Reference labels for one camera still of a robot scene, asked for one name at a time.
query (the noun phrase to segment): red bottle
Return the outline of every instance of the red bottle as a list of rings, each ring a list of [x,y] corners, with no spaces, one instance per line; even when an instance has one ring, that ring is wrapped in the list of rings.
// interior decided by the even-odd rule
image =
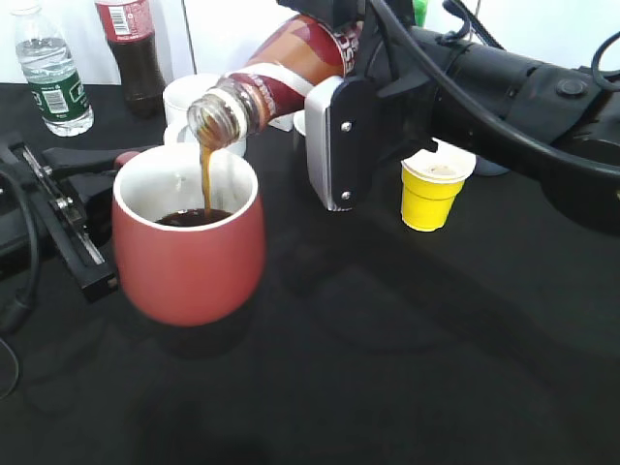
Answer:
[[[148,0],[96,0],[129,110],[148,118],[163,109],[166,87],[157,61]]]
[[[309,16],[293,17],[245,68],[222,77],[192,105],[190,127],[203,146],[219,149],[303,109],[315,85],[353,69],[359,33],[359,27],[336,33]]]

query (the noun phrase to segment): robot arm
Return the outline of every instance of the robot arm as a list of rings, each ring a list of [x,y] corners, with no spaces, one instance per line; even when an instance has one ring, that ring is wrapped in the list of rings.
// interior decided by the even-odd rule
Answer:
[[[370,2],[279,3],[333,28],[364,15],[354,72],[328,79],[306,101],[309,174],[326,208],[355,207],[378,163],[433,150],[437,138],[538,180],[551,203],[577,223],[620,234],[620,95],[599,86],[589,69],[508,53],[473,21],[492,46],[417,28],[411,0],[389,2],[443,75],[499,121],[490,125],[429,77],[402,37],[388,37]],[[446,4],[469,28],[471,14],[462,4]]]

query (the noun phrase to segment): bottle cap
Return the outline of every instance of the bottle cap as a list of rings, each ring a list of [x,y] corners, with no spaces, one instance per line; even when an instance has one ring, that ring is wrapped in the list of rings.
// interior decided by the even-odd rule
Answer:
[[[32,15],[41,9],[40,0],[12,0],[9,5],[11,14],[16,16]]]

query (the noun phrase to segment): table surface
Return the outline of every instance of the table surface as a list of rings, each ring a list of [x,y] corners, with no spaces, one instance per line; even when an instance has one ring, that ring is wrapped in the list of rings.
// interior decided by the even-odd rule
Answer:
[[[36,150],[161,141],[163,118],[133,118],[118,87],[87,91],[95,126],[60,139],[25,86],[0,85],[0,133]],[[268,263],[218,324],[155,325],[121,292],[88,305],[45,263],[10,339],[23,377],[0,402],[2,463],[617,463],[620,239],[512,173],[471,179],[439,232],[402,225],[396,163],[329,213],[297,188],[291,147],[275,130],[249,143]]]

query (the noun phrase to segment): white wall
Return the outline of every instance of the white wall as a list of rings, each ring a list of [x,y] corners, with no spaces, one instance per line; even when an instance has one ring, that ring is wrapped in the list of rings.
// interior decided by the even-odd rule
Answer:
[[[167,80],[192,73],[181,0],[150,0],[158,53]],[[476,0],[465,0],[474,9]],[[22,82],[13,45],[8,0],[0,0],[0,82]],[[42,0],[63,30],[87,83],[117,83],[118,72],[101,30],[93,0]],[[482,0],[480,19],[507,49],[558,65],[588,65],[597,46],[620,29],[618,0]],[[186,0],[199,71],[224,73],[241,66],[253,50],[293,13],[275,0]],[[459,26],[429,0],[426,26]],[[620,46],[604,60],[620,68]]]
[[[120,82],[93,0],[41,0],[45,13],[61,29],[86,83]],[[25,82],[15,56],[14,19],[9,0],[0,0],[0,82]],[[192,73],[180,0],[150,0],[157,49],[167,81]]]
[[[426,27],[458,30],[441,0],[429,0]],[[473,11],[476,0],[464,0]],[[599,45],[620,30],[618,0],[482,0],[480,20],[507,50],[557,65],[590,66]],[[620,45],[609,49],[604,68],[620,69]]]

